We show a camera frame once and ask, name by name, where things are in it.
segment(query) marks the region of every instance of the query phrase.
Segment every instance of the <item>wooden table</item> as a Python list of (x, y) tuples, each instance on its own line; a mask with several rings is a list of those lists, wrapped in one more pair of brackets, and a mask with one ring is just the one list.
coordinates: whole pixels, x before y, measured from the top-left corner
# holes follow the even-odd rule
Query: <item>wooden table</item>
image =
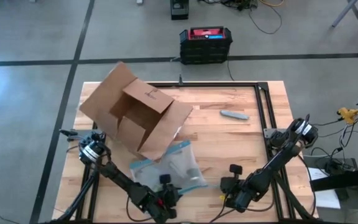
[[(81, 92), (80, 103), (99, 85), (98, 82), (86, 82)], [(283, 82), (268, 82), (275, 119), (278, 128), (287, 128), (292, 122), (290, 105)], [(208, 182), (218, 185), (220, 178), (231, 176), (230, 164), (243, 166), (242, 178), (250, 172), (263, 167), (267, 162), (259, 111), (255, 90), (250, 87), (185, 87), (164, 88), (162, 91), (174, 99), (190, 103), (194, 110), (185, 121), (185, 125), (174, 140), (178, 143), (189, 139), (197, 163)], [(268, 118), (265, 97), (262, 95), (265, 116)], [(238, 121), (222, 117), (219, 110), (231, 110), (250, 116), (247, 121)], [(91, 129), (92, 120), (80, 111), (77, 112), (74, 128)], [(108, 141), (112, 149), (112, 160), (129, 177), (129, 163), (136, 158), (118, 142)], [(66, 210), (81, 187), (84, 165), (78, 159), (78, 151), (67, 154), (55, 208)], [(301, 204), (311, 211), (313, 193), (310, 189), (308, 174), (303, 163), (294, 158), (287, 164), (288, 180), (293, 193)], [(183, 196), (178, 202), (178, 218), (171, 222), (208, 222), (220, 211), (223, 202), (219, 198), (219, 189), (197, 189)], [(129, 222), (126, 215), (126, 193), (113, 182), (101, 177), (98, 198), (94, 213), (94, 222)], [(285, 217), (288, 216), (284, 197), (281, 196)], [(259, 202), (251, 202), (250, 208), (266, 208), (272, 201), (272, 190)], [(146, 218), (133, 204), (129, 205), (133, 218)], [(62, 213), (55, 210), (53, 218)], [(276, 209), (267, 212), (233, 212), (219, 219), (220, 222), (274, 222), (277, 221)]]

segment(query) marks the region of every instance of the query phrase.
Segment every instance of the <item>concrete floor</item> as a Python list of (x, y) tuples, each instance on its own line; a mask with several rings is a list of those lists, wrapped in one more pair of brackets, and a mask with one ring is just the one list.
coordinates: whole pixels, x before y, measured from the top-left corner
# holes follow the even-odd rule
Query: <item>concrete floor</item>
[[(0, 62), (73, 60), (89, 0), (0, 0)], [(358, 20), (350, 11), (342, 22), (332, 21), (345, 0), (286, 0), (277, 11), (283, 17), (275, 35), (258, 31), (247, 12), (191, 1), (187, 21), (171, 21), (168, 1), (96, 0), (80, 59), (176, 57), (178, 34), (190, 27), (226, 26), (232, 30), (231, 55), (358, 53)], [(278, 19), (259, 4), (253, 12), (258, 24), (272, 30)], [(101, 81), (113, 64), (79, 65), (64, 113), (63, 128), (71, 128), (83, 82)], [(178, 62), (130, 63), (146, 81), (230, 80), (226, 63), (187, 65)], [(0, 66), (0, 215), (19, 223), (30, 220), (34, 200), (71, 65)], [(356, 107), (358, 57), (291, 60), (230, 61), (236, 80), (284, 80), (294, 117), (311, 115), (323, 123), (335, 111)], [(320, 128), (321, 134), (342, 128)], [(331, 152), (337, 137), (320, 139), (316, 146)], [(57, 196), (67, 143), (58, 142), (40, 221), (49, 220)], [(358, 134), (347, 157), (358, 163)], [(327, 221), (358, 223), (354, 211), (318, 209)]]

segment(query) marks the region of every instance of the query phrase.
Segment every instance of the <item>plastic bag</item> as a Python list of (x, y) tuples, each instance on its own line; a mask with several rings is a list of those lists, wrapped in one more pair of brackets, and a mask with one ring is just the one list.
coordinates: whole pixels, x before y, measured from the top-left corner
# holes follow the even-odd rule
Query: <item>plastic bag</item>
[(130, 168), (134, 181), (150, 187), (153, 191), (161, 190), (160, 175), (164, 174), (170, 174), (171, 183), (181, 188), (179, 194), (208, 186), (196, 163), (190, 141), (169, 147), (158, 163), (146, 159), (133, 162)]

